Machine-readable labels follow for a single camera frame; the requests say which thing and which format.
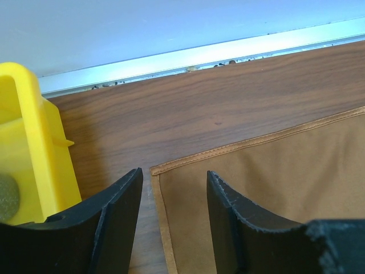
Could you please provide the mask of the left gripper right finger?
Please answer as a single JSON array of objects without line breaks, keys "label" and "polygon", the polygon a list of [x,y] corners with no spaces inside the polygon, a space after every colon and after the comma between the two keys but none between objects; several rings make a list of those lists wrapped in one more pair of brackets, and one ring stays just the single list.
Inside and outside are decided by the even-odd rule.
[{"label": "left gripper right finger", "polygon": [[301,224],[276,215],[208,171],[217,273],[364,273],[364,220]]}]

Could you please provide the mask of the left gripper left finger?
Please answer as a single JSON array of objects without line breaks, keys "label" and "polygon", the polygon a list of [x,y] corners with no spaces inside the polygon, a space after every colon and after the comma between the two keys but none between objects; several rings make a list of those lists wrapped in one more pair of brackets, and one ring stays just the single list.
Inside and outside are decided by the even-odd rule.
[{"label": "left gripper left finger", "polygon": [[1,224],[1,273],[128,273],[143,171],[43,223]]}]

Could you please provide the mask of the brown cloth napkin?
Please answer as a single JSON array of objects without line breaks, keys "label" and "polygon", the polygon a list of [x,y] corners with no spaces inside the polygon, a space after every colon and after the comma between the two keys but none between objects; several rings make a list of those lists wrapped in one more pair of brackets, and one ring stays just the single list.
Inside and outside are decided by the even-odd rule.
[{"label": "brown cloth napkin", "polygon": [[287,219],[364,218],[364,108],[151,168],[169,273],[215,273],[206,174]]}]

